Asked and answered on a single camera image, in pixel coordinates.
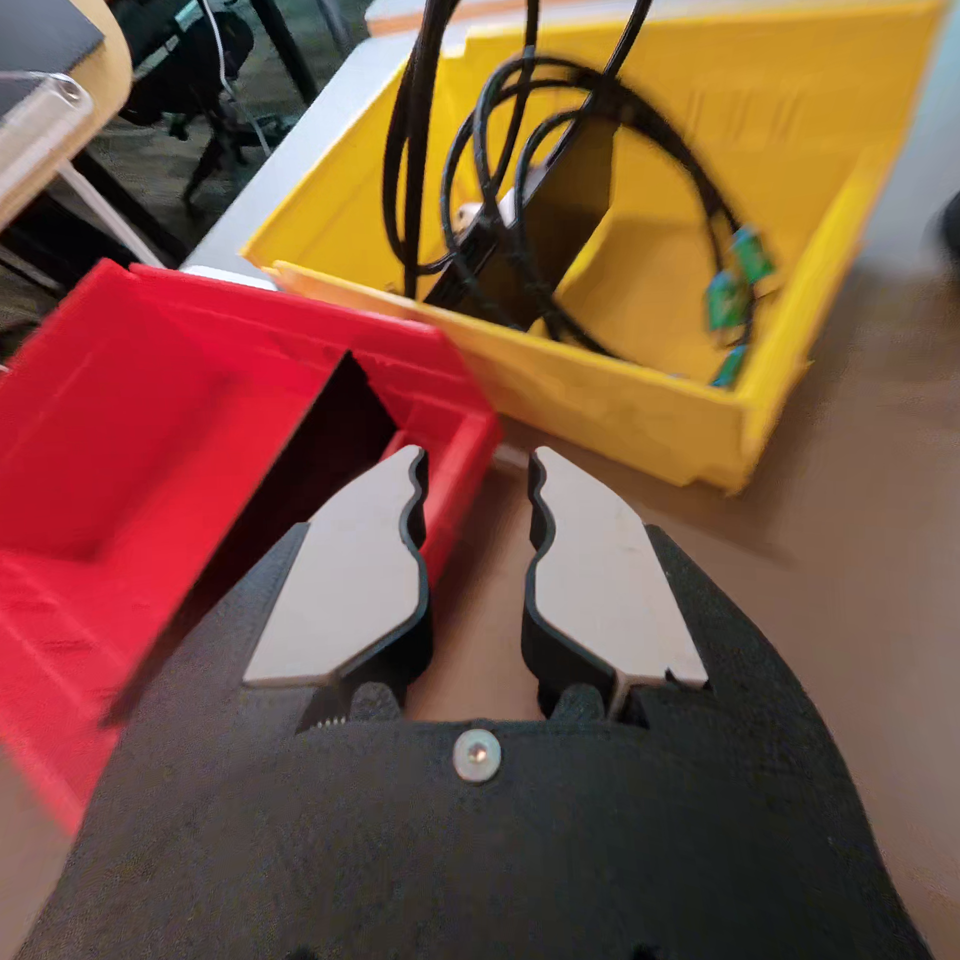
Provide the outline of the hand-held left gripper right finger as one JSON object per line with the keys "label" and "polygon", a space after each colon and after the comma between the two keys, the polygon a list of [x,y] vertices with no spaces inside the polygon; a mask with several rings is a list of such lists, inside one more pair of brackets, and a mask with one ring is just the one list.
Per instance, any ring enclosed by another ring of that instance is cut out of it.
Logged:
{"label": "hand-held left gripper right finger", "polygon": [[528,495],[522,657],[541,687],[702,689],[707,669],[640,515],[550,447],[530,456]]}

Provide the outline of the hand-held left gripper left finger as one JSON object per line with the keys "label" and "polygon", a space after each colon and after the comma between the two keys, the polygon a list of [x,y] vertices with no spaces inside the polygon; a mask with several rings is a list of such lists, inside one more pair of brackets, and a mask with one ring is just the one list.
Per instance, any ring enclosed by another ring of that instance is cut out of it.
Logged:
{"label": "hand-held left gripper left finger", "polygon": [[314,513],[246,666],[246,687],[339,686],[429,626],[427,488],[427,452],[408,444]]}

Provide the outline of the red plastic bin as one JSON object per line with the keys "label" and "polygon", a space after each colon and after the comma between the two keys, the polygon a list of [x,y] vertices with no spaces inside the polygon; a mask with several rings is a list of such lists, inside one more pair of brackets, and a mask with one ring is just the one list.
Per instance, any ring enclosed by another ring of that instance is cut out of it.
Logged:
{"label": "red plastic bin", "polygon": [[2,372],[2,745],[74,836],[122,725],[97,726],[352,351],[427,451],[439,579],[501,439],[450,338],[391,318],[102,260]]}

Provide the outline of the yellow plastic bin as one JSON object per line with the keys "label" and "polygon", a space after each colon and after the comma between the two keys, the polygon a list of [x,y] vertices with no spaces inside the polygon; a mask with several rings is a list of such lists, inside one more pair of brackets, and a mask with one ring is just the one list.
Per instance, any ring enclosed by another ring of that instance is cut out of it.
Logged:
{"label": "yellow plastic bin", "polygon": [[381,212],[382,158],[407,54],[348,112],[242,256],[285,290],[424,320],[493,406],[676,486],[748,483],[906,139],[946,2],[800,4],[654,19],[625,83],[676,126],[774,261],[736,383],[712,386],[711,256],[694,187],[628,131],[611,205],[558,297],[622,363],[401,296]]}

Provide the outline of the black bin divider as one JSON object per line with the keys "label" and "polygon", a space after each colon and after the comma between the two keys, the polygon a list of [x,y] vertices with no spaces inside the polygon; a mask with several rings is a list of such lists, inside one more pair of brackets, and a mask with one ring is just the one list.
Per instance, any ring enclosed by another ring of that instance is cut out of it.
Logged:
{"label": "black bin divider", "polygon": [[[556,291],[582,248],[606,215],[611,200],[616,129],[604,119],[576,125],[572,140],[552,150],[544,165],[534,163],[525,184],[541,182],[523,207],[526,239],[535,265],[552,292]],[[506,318],[528,331],[542,308],[523,289],[523,276],[511,266],[506,248],[485,216],[463,234],[466,264],[482,292],[505,312]]]}
{"label": "black bin divider", "polygon": [[309,521],[342,487],[375,466],[398,432],[369,375],[346,350],[98,728],[126,723],[187,635],[291,528]]}

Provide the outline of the white board stand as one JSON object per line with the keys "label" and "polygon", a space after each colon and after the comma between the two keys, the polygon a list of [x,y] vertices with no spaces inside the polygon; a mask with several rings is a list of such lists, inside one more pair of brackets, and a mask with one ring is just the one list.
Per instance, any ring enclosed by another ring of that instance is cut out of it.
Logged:
{"label": "white board stand", "polygon": [[161,267],[162,260],[68,157],[70,139],[93,114],[90,93],[64,73],[3,70],[1,80],[27,88],[2,114],[2,229],[59,177],[140,262]]}

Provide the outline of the black office chair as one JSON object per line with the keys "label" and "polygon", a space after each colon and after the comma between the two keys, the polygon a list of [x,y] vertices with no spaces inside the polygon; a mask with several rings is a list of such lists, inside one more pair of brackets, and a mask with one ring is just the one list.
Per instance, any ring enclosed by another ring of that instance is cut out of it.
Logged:
{"label": "black office chair", "polygon": [[219,173],[236,182],[245,151],[270,154],[266,127],[240,102],[240,68],[254,51],[254,32],[239,14],[214,2],[121,2],[116,13],[130,49],[133,83],[119,115],[143,130],[164,127],[189,141],[196,125],[206,142],[179,195],[199,217],[197,195]]}

